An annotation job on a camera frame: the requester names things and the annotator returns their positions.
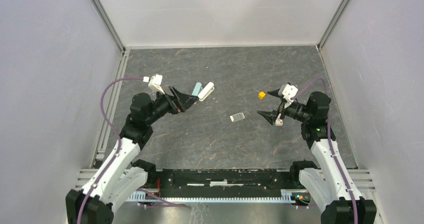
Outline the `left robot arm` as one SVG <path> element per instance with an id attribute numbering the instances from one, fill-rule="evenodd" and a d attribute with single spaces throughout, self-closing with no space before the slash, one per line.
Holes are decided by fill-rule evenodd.
<path id="1" fill-rule="evenodd" d="M 186 112 L 199 99 L 173 86 L 169 89 L 171 94 L 158 91 L 154 100 L 144 92 L 133 96 L 113 151 L 80 190 L 71 189 L 66 195 L 69 224 L 111 224 L 115 212 L 136 189 L 156 184 L 156 166 L 150 162 L 138 160 L 124 171 L 149 141 L 154 122 L 166 114 Z"/>

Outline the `light blue stapler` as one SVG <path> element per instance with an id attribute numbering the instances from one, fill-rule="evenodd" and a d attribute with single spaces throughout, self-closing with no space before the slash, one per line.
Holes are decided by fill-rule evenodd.
<path id="1" fill-rule="evenodd" d="M 203 85 L 201 82 L 197 82 L 193 88 L 193 91 L 191 93 L 192 96 L 198 96 L 199 93 L 202 91 Z"/>

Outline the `white stapler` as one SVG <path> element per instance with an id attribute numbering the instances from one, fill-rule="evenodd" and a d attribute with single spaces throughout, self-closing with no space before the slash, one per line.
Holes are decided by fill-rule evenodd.
<path id="1" fill-rule="evenodd" d="M 215 84 L 209 82 L 198 94 L 198 100 L 203 102 L 215 89 Z"/>

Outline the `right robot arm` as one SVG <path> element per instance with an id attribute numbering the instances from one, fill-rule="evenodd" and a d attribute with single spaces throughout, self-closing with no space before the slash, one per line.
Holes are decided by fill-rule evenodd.
<path id="1" fill-rule="evenodd" d="M 290 84 L 269 91 L 269 95 L 280 99 L 278 109 L 258 111 L 273 126 L 282 126 L 285 117 L 299 121 L 302 139 L 319 163 L 320 170 L 312 161 L 293 162 L 289 183 L 307 189 L 320 210 L 322 224 L 374 223 L 378 212 L 375 202 L 362 195 L 340 158 L 329 119 L 331 98 L 314 91 L 303 104 L 295 97 L 297 91 Z"/>

